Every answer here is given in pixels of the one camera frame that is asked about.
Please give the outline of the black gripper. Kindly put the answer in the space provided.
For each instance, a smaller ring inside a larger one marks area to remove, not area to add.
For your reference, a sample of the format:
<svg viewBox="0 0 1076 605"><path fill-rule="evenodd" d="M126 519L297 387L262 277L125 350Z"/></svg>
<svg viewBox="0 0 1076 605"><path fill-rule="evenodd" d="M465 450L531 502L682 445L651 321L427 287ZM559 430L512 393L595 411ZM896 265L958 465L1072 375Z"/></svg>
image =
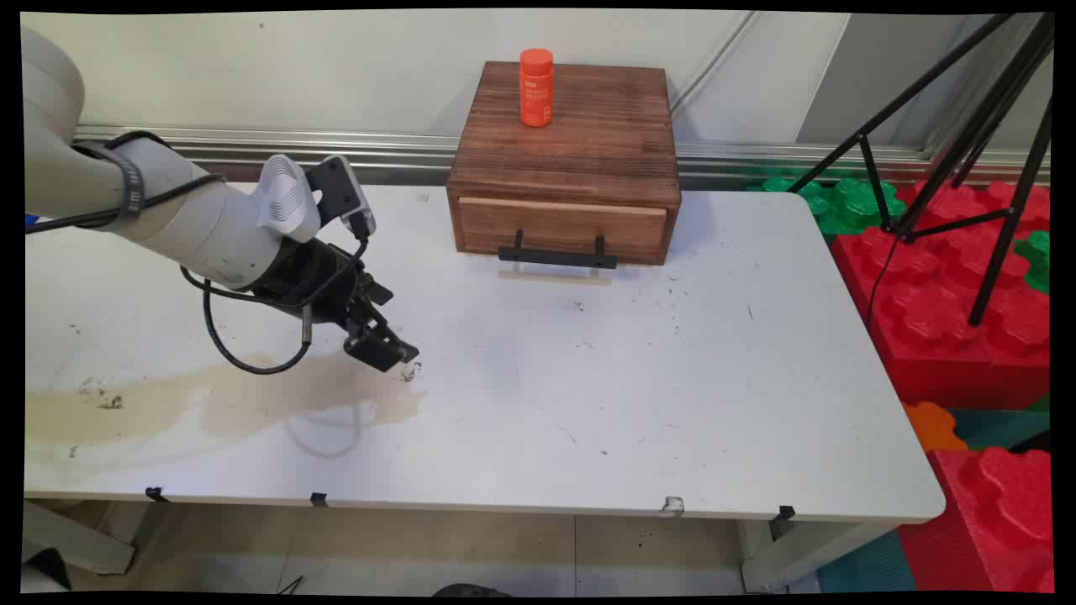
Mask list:
<svg viewBox="0 0 1076 605"><path fill-rule="evenodd" d="M393 294L366 272L362 256L367 248L366 239L350 254L320 239L306 244L285 239L261 278L252 283L252 294L296 316L309 307L315 324L346 330L342 349L348 356L385 372L410 363L419 350L391 330L377 310Z"/></svg>

